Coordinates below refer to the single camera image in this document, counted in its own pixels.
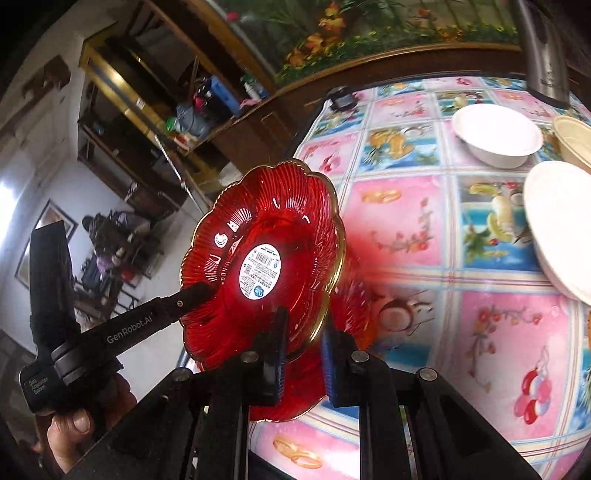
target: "table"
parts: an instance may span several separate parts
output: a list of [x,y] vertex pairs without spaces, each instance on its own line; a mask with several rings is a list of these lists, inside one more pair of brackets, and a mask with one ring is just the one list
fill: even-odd
[[[554,109],[522,80],[494,77],[414,79],[356,96],[353,112],[326,103],[295,157],[339,195],[372,292],[371,352],[392,367],[437,369],[542,478],[561,478],[591,437],[589,307],[541,273],[522,188],[534,164],[561,160],[552,119],[591,125],[591,112],[574,96],[570,111]],[[514,170],[480,162],[451,126],[474,103],[531,118],[543,148]],[[322,466],[294,463],[274,442],[291,442]],[[359,478],[357,411],[324,400],[297,420],[256,424],[251,449],[298,479]]]

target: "human hand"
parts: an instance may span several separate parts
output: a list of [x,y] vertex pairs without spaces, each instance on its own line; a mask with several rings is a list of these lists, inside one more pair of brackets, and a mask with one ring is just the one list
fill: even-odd
[[[130,392],[127,380],[116,374],[115,381],[117,396],[105,408],[105,422],[108,430],[111,430],[138,402]],[[94,431],[95,422],[84,409],[69,415],[53,417],[51,426],[47,430],[47,441],[58,466],[64,473],[68,473],[80,460],[83,455],[80,444],[92,438]]]

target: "blue bottle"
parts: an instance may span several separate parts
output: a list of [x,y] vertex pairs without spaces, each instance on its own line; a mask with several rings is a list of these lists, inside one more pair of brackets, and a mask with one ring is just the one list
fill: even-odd
[[224,104],[230,109],[230,111],[237,115],[240,112],[240,103],[234,98],[230,91],[224,86],[220,79],[215,75],[212,75],[212,86],[211,90],[215,96],[217,96]]

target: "white plate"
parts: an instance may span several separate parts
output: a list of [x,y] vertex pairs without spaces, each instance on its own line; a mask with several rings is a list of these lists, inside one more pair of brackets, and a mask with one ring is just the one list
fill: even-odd
[[542,265],[559,290],[591,304],[591,175],[570,163],[542,162],[525,180],[524,199]]

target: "plastic tablecloth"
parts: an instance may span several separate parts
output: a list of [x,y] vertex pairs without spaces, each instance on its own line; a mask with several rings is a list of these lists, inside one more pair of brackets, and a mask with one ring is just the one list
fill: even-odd
[[[295,157],[339,195],[372,295],[369,350],[394,368],[435,368],[542,478],[561,478],[591,437],[589,308],[541,272],[522,189],[534,164],[561,160],[553,118],[591,125],[591,112],[573,95],[562,111],[522,80],[496,77],[412,80],[355,95],[351,112],[324,104]],[[542,149],[514,170],[479,161],[451,124],[474,103],[532,119]],[[285,445],[298,455],[286,456]],[[325,399],[297,420],[253,424],[250,447],[297,479],[357,479],[357,409]]]

